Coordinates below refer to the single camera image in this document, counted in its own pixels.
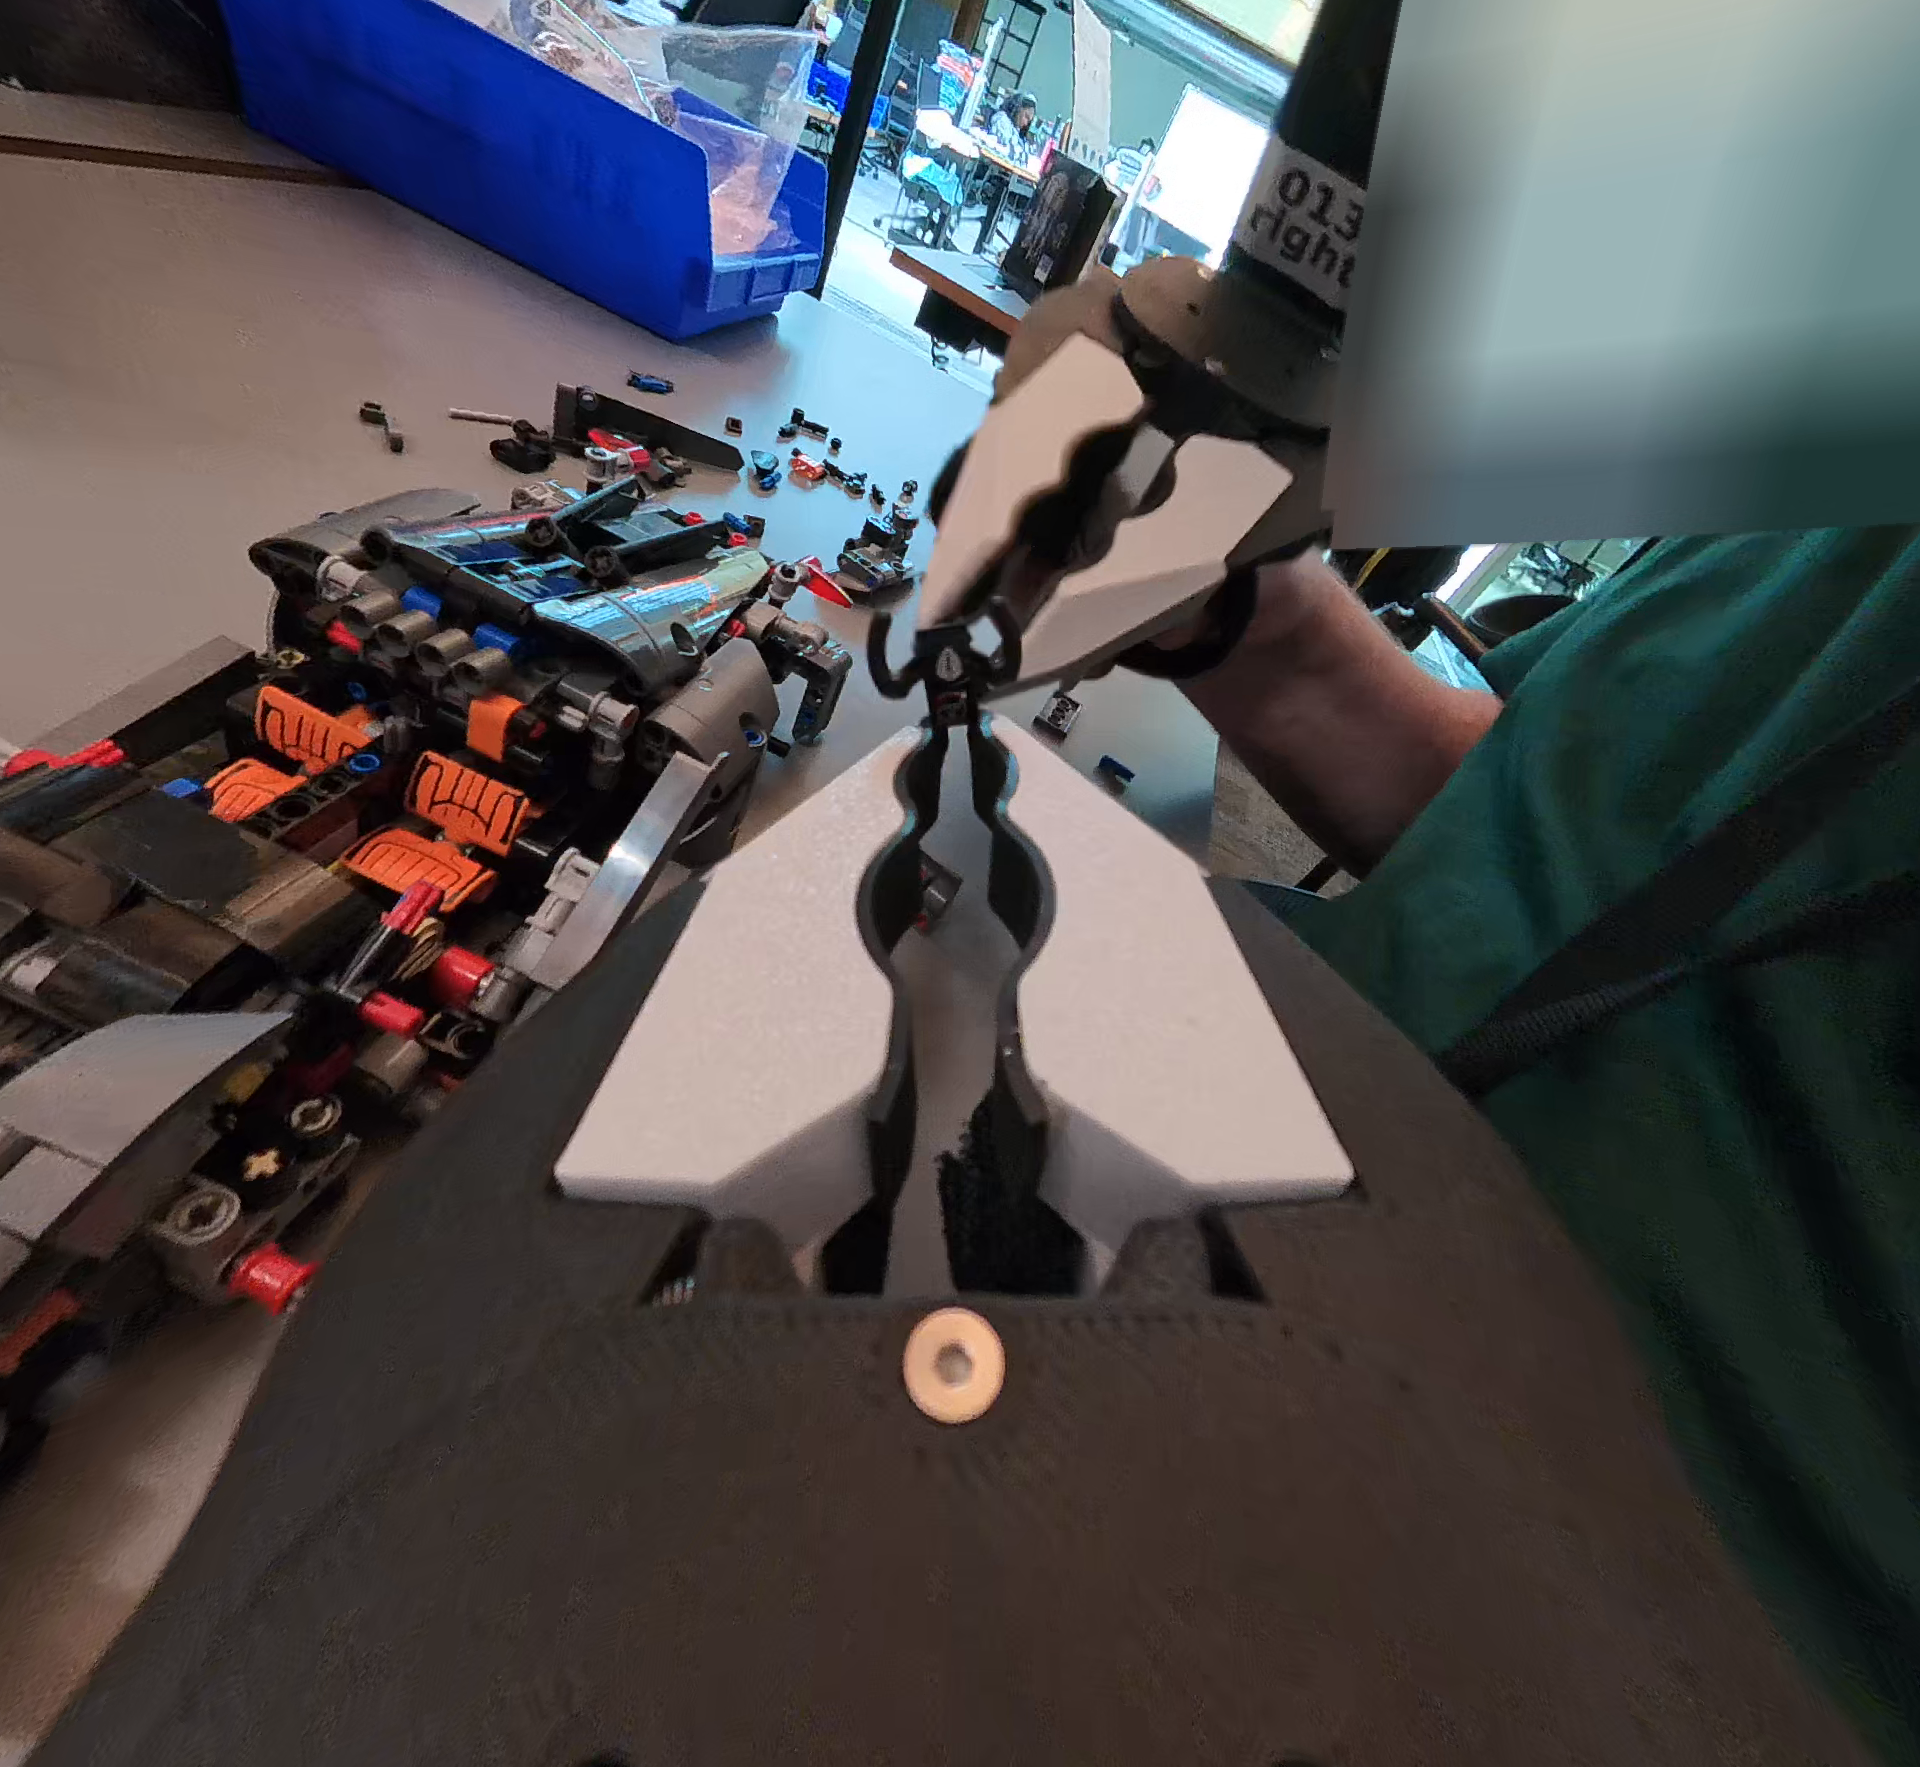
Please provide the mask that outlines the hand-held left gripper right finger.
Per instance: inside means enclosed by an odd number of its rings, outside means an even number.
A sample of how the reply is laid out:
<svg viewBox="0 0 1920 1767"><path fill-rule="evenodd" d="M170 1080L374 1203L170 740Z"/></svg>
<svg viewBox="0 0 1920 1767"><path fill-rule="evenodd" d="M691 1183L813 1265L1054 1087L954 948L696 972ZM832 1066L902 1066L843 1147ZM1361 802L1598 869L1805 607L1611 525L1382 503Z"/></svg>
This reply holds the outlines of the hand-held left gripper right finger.
<svg viewBox="0 0 1920 1767"><path fill-rule="evenodd" d="M968 1120L968 1282L1077 1284L1139 1223L1354 1183L1211 878L1029 729L971 731L1019 954Z"/></svg>

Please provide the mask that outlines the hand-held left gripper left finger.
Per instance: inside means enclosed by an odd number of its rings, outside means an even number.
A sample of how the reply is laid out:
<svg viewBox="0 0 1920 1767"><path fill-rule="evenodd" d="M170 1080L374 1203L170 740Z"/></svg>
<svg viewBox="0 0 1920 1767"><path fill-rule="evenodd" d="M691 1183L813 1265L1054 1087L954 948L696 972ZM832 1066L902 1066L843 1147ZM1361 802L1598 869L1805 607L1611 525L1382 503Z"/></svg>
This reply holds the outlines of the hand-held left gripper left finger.
<svg viewBox="0 0 1920 1767"><path fill-rule="evenodd" d="M919 734L905 723L707 873L555 1162L564 1198L762 1218L789 1251L868 1200L897 990L855 886L908 818L897 770Z"/></svg>

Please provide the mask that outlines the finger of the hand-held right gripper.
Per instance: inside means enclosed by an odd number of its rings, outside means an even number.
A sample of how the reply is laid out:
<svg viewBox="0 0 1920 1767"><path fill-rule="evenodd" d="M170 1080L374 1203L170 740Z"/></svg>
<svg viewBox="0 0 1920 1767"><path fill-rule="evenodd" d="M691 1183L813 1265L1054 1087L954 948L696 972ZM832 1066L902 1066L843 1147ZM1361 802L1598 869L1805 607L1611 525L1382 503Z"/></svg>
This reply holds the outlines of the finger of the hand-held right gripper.
<svg viewBox="0 0 1920 1767"><path fill-rule="evenodd" d="M1290 512L1297 468L1260 443L1191 435L1166 460L1169 493L1123 506L1106 486L1092 526L1019 622L1014 687L1079 676L1143 644L1211 598L1235 549Z"/></svg>
<svg viewBox="0 0 1920 1767"><path fill-rule="evenodd" d="M1069 336L1000 399L945 472L917 634L974 624L1003 598L1029 624L1169 502L1169 435L1120 351Z"/></svg>

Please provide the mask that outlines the black lego steering wheel assembly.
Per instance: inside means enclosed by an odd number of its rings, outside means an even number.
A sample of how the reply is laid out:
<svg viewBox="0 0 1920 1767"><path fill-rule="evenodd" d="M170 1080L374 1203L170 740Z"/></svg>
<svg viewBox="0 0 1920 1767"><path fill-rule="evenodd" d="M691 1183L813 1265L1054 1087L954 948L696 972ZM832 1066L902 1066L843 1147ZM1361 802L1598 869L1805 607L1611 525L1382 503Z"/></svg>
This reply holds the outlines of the black lego steering wheel assembly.
<svg viewBox="0 0 1920 1767"><path fill-rule="evenodd" d="M993 819L1014 795L1014 754L1000 740L987 697L1007 691L1023 671L1023 627L1014 605L993 597L980 620L996 631L996 650L974 644L974 622L941 622L912 635L912 653L891 664L894 614L874 615L868 631L868 674L886 700L925 700L925 726L919 743L902 759L899 790L912 813L912 826L928 828L941 810L948 740L957 729L968 737L974 808Z"/></svg>

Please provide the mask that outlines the grey black lego car model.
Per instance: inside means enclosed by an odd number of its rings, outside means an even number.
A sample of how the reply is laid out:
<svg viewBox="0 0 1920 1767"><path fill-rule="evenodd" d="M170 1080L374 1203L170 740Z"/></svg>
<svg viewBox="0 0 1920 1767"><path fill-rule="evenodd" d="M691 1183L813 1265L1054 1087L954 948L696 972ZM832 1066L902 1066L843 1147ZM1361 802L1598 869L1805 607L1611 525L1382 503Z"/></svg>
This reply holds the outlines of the grey black lego car model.
<svg viewBox="0 0 1920 1767"><path fill-rule="evenodd" d="M297 1304L288 1231L822 740L851 605L645 485L397 493L252 545L269 644L4 759L4 1483L166 1299Z"/></svg>

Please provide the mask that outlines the scattered loose lego pieces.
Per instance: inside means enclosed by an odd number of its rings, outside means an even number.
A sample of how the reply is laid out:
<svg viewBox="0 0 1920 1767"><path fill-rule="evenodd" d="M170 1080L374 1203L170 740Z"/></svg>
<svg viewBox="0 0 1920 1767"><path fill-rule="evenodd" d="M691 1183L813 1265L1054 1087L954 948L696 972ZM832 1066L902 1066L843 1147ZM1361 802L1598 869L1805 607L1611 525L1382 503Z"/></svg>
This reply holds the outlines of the scattered loose lego pieces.
<svg viewBox="0 0 1920 1767"><path fill-rule="evenodd" d="M347 515L341 562L317 574L327 643L387 707L414 818L555 819L581 799L638 799L677 759L713 763L732 799L766 757L818 744L852 650L793 602L855 607L908 588L919 486L871 493L813 416L780 423L789 452L743 452L742 417L727 432L564 387L552 427L511 420L493 442L523 463L503 506L397 493ZM762 515L671 502L709 468L743 468L759 493L828 482L874 506L832 562L779 554Z"/></svg>

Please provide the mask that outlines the person's right hand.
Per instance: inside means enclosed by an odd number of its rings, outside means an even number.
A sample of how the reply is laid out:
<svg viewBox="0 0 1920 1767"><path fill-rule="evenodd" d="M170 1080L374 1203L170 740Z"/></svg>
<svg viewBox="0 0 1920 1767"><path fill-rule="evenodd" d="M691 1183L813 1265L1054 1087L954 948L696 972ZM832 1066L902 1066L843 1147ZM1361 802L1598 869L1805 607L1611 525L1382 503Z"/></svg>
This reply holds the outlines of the person's right hand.
<svg viewBox="0 0 1920 1767"><path fill-rule="evenodd" d="M1260 713L1363 624L1353 588L1321 545L1244 564L1162 631L1118 653L1118 664L1172 683L1209 720Z"/></svg>

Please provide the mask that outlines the white board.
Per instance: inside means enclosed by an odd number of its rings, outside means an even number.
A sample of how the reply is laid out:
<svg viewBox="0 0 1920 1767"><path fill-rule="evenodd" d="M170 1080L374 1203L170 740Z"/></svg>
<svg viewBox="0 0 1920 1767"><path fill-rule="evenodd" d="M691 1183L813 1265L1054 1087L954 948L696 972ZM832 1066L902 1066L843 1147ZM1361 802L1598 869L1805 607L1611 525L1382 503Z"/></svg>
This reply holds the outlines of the white board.
<svg viewBox="0 0 1920 1767"><path fill-rule="evenodd" d="M1133 255L1219 265L1268 139L1258 119L1204 86L1184 86L1138 197Z"/></svg>

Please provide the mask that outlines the wooden background table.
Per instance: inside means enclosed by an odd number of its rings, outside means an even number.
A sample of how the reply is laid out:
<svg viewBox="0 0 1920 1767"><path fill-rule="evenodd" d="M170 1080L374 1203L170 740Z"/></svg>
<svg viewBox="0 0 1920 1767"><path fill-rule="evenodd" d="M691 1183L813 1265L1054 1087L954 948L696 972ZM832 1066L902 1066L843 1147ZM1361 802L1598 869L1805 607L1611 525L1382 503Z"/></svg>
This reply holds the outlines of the wooden background table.
<svg viewBox="0 0 1920 1767"><path fill-rule="evenodd" d="M935 360L948 351L1006 354L1029 298L1003 278L996 260L950 247L897 244L891 265L925 290L912 326L928 336Z"/></svg>

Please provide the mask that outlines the black printed box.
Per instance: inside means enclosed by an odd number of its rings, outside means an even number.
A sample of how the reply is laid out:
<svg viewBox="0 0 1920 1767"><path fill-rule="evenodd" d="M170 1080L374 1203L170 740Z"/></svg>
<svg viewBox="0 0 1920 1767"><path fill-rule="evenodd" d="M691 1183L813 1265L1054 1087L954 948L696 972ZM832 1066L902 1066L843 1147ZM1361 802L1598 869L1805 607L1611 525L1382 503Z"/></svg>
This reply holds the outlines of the black printed box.
<svg viewBox="0 0 1920 1767"><path fill-rule="evenodd" d="M1112 211L1115 189L1106 175L1056 155L1000 257L1000 281L1026 301L1077 284L1096 257Z"/></svg>

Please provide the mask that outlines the person's green shirt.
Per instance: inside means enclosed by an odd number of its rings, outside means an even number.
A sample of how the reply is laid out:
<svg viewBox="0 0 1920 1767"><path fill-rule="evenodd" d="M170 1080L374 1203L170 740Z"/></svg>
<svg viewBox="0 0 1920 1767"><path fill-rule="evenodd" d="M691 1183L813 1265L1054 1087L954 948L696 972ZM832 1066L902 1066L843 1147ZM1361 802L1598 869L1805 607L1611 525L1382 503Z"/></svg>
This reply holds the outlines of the person's green shirt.
<svg viewBox="0 0 1920 1767"><path fill-rule="evenodd" d="M1492 731L1287 911L1422 1050L1917 678L1917 529L1671 538L1486 655ZM1485 1112L1608 1277L1776 1629L1917 1760L1917 921L1702 972Z"/></svg>

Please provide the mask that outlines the blue storage bin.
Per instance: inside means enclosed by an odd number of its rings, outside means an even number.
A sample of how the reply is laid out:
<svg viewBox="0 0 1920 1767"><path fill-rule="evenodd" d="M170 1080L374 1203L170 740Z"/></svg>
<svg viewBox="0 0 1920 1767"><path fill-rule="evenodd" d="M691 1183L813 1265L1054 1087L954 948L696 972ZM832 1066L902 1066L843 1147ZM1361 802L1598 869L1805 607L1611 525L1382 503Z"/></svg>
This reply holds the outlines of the blue storage bin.
<svg viewBox="0 0 1920 1767"><path fill-rule="evenodd" d="M828 169L783 191L803 248L720 255L701 152L432 0L218 0L246 119L559 285L686 341L822 268Z"/></svg>

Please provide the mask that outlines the black door frame post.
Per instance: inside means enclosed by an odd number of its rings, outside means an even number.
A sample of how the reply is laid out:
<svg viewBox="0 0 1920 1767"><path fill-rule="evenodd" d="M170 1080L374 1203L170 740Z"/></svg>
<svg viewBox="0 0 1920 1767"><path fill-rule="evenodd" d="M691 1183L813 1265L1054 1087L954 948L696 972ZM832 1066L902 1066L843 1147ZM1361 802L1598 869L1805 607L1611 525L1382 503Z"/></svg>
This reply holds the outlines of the black door frame post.
<svg viewBox="0 0 1920 1767"><path fill-rule="evenodd" d="M868 143L874 123L878 89L884 82L884 66L899 33L905 0L871 0L868 17L862 26L862 39L852 59L852 82L848 105L839 118L832 155L831 155L831 185L825 207L825 244L822 244L822 268L813 281L813 298L825 298L831 290L832 255L839 247L839 231L843 224L848 199L852 197L859 159Z"/></svg>

